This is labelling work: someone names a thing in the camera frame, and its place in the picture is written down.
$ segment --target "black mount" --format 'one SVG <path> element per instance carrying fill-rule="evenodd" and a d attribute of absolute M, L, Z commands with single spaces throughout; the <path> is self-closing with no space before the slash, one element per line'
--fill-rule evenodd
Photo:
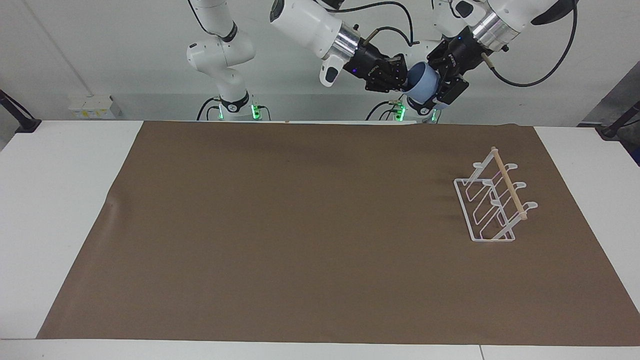
<path fill-rule="evenodd" d="M 640 113 L 640 101 L 627 110 L 622 116 L 616 120 L 613 124 L 607 127 L 597 127 L 596 130 L 605 138 L 614 138 L 618 134 L 618 130 L 623 127 L 629 120 Z"/>
<path fill-rule="evenodd" d="M 249 103 L 249 92 L 246 92 L 244 97 L 238 101 L 226 101 L 220 97 L 220 103 L 222 103 L 230 113 L 237 113 L 244 105 Z"/>
<path fill-rule="evenodd" d="M 24 116 L 24 114 L 15 107 L 11 100 L 9 100 L 7 94 L 2 90 L 0 90 L 0 104 L 2 104 L 2 106 L 9 111 L 16 120 L 18 120 L 18 123 L 20 123 L 20 127 L 15 131 L 16 134 L 32 133 L 36 131 L 38 126 L 42 123 L 42 120 L 40 119 L 29 119 Z"/>

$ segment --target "cable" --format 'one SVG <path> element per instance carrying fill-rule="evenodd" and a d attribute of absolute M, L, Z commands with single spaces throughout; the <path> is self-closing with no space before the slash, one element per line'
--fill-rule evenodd
<path fill-rule="evenodd" d="M 207 121 L 210 121 L 210 120 L 209 120 L 209 111 L 210 111 L 211 109 L 218 109 L 218 110 L 220 110 L 220 107 L 219 107 L 219 106 L 211 106 L 210 108 L 208 108 L 208 109 L 207 109 Z"/>
<path fill-rule="evenodd" d="M 449 3 L 449 9 L 451 9 L 451 13 L 453 14 L 453 17 L 455 17 L 456 19 L 462 19 L 461 16 L 456 15 L 456 12 L 453 11 L 453 0 L 447 0 L 447 2 Z"/>
<path fill-rule="evenodd" d="M 33 115 L 29 112 L 29 110 L 25 109 L 24 106 L 22 106 L 21 103 L 17 102 L 13 97 L 11 97 L 9 94 L 7 94 L 6 92 L 4 93 L 4 96 L 9 99 L 9 101 L 11 101 L 14 105 L 16 105 L 18 108 L 20 108 L 20 110 L 24 111 L 25 114 L 29 115 L 30 118 L 32 118 L 33 120 L 35 120 L 36 118 L 33 117 Z"/>
<path fill-rule="evenodd" d="M 258 106 L 258 109 L 267 109 L 267 114 L 269 114 L 269 121 L 271 121 L 271 112 L 269 111 L 269 108 L 264 106 L 264 105 L 260 105 Z"/>
<path fill-rule="evenodd" d="M 437 124 L 440 122 L 440 117 L 442 116 L 442 110 L 436 110 L 438 112 L 438 118 L 436 119 L 436 121 L 434 122 L 434 124 Z"/>
<path fill-rule="evenodd" d="M 495 77 L 500 79 L 503 83 L 506 83 L 506 84 L 509 84 L 511 86 L 515 86 L 515 87 L 518 87 L 518 88 L 528 88 L 530 86 L 535 86 L 535 85 L 538 85 L 538 84 L 542 83 L 543 81 L 547 80 L 548 78 L 550 78 L 551 75 L 553 75 L 556 72 L 556 70 L 560 67 L 560 65 L 562 65 L 562 62 L 564 62 L 564 59 L 566 58 L 567 54 L 569 53 L 569 50 L 571 49 L 571 46 L 573 45 L 573 39 L 575 39 L 575 33 L 576 33 L 577 29 L 578 29 L 578 4 L 577 4 L 577 0 L 572 0 L 572 4 L 573 4 L 573 27 L 571 29 L 571 36 L 569 37 L 569 43 L 567 44 L 566 49 L 564 50 L 564 53 L 560 57 L 560 60 L 558 60 L 558 62 L 556 63 L 556 66 L 554 66 L 554 68 L 551 69 L 551 71 L 547 75 L 542 77 L 540 80 L 537 80 L 537 81 L 534 81 L 534 82 L 528 83 L 528 84 L 514 83 L 513 81 L 507 80 L 502 75 L 500 75 L 498 73 L 498 71 L 495 70 L 495 66 L 493 65 L 491 60 L 489 60 L 489 57 L 487 57 L 486 54 L 482 53 L 481 56 L 482 56 L 484 62 L 486 62 L 487 66 L 489 66 L 489 69 L 495 75 Z"/>
<path fill-rule="evenodd" d="M 407 20 L 409 21 L 409 38 L 411 40 L 408 41 L 408 43 L 409 44 L 414 44 L 414 42 L 413 42 L 413 21 L 411 19 L 411 14 L 409 13 L 409 10 L 407 10 L 407 8 L 404 5 L 402 5 L 401 3 L 398 3 L 397 1 L 379 1 L 379 2 L 373 3 L 373 4 L 358 6 L 357 8 L 341 9 L 341 10 L 327 10 L 327 12 L 330 12 L 330 13 L 356 12 L 356 11 L 359 11 L 359 10 L 364 10 L 364 9 L 373 8 L 375 6 L 382 6 L 382 5 L 396 5 L 396 6 L 400 7 L 400 8 L 402 8 L 404 13 L 406 14 Z"/>
<path fill-rule="evenodd" d="M 378 118 L 378 121 L 382 121 L 382 117 L 385 116 L 385 114 L 387 114 L 387 118 L 385 119 L 385 121 L 387 121 L 389 119 L 389 116 L 391 115 L 391 113 L 393 113 L 395 111 L 395 109 L 391 109 L 391 110 L 387 110 L 385 112 L 382 113 L 382 115 L 380 115 L 380 118 Z"/>
<path fill-rule="evenodd" d="M 365 121 L 369 121 L 369 119 L 371 118 L 371 115 L 373 115 L 373 113 L 380 108 L 380 106 L 384 106 L 387 105 L 389 102 L 388 101 L 383 101 L 381 103 L 379 103 L 378 105 L 374 106 L 373 109 L 371 109 L 371 112 L 369 112 L 369 114 L 367 115 L 367 118 L 365 119 Z"/>
<path fill-rule="evenodd" d="M 204 108 L 207 106 L 207 104 L 209 104 L 210 102 L 212 102 L 213 100 L 216 100 L 218 97 L 212 97 L 208 100 L 206 100 L 204 102 L 204 104 L 202 104 L 202 107 L 200 108 L 200 111 L 198 111 L 198 117 L 196 118 L 196 121 L 200 121 L 200 117 L 202 116 L 202 112 L 204 111 Z"/>
<path fill-rule="evenodd" d="M 640 122 L 640 119 L 637 119 L 636 121 L 629 122 L 629 123 L 624 124 L 624 125 L 622 125 L 620 127 L 631 126 L 631 125 L 635 124 L 636 122 Z"/>
<path fill-rule="evenodd" d="M 406 37 L 405 33 L 403 33 L 400 29 L 398 28 L 394 28 L 393 26 L 382 26 L 381 28 L 375 29 L 371 35 L 369 35 L 369 37 L 364 40 L 363 45 L 367 45 L 371 39 L 373 39 L 380 31 L 383 30 L 390 30 L 390 31 L 395 31 L 396 33 L 399 33 L 400 36 L 402 36 L 402 38 L 404 39 L 404 41 L 406 42 L 407 45 L 409 45 L 409 47 L 413 46 L 413 43 L 411 43 L 411 41 L 409 40 L 408 37 Z"/>

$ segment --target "blue cup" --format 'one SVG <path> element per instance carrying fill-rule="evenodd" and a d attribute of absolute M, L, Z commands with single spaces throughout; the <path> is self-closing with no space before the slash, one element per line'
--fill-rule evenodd
<path fill-rule="evenodd" d="M 440 76 L 426 62 L 415 64 L 407 73 L 409 90 L 403 92 L 415 102 L 424 104 L 438 90 Z"/>

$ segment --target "rack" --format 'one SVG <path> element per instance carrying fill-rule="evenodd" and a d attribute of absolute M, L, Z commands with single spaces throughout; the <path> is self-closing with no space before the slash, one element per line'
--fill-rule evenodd
<path fill-rule="evenodd" d="M 495 162 L 498 171 L 489 178 L 481 176 Z M 475 170 L 469 178 L 455 179 L 454 186 L 460 199 L 462 212 L 471 240 L 510 242 L 516 240 L 514 226 L 529 218 L 528 212 L 538 207 L 536 202 L 525 202 L 518 196 L 518 190 L 526 188 L 523 182 L 512 182 L 509 172 L 518 168 L 517 164 L 504 164 L 498 149 L 492 147 L 489 155 L 481 163 L 474 163 Z"/>

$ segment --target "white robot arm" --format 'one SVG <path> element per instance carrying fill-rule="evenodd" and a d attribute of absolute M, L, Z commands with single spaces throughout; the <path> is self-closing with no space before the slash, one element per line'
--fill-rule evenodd
<path fill-rule="evenodd" d="M 469 83 L 462 78 L 466 71 L 492 53 L 507 51 L 510 41 L 531 24 L 548 24 L 576 11 L 578 0 L 434 0 L 435 26 L 443 39 L 411 70 L 404 55 L 391 58 L 380 53 L 369 39 L 363 40 L 357 30 L 320 6 L 320 1 L 328 2 L 275 0 L 270 21 L 323 60 L 322 84 L 330 86 L 344 69 L 366 80 L 366 90 L 404 92 L 409 105 L 426 115 L 433 108 L 450 105 L 467 89 Z"/>
<path fill-rule="evenodd" d="M 189 4 L 202 29 L 214 35 L 189 46 L 189 64 L 215 80 L 220 92 L 220 113 L 224 119 L 259 118 L 259 112 L 253 106 L 253 95 L 247 91 L 242 75 L 230 68 L 255 57 L 253 42 L 244 31 L 238 30 L 227 0 L 189 0 Z"/>

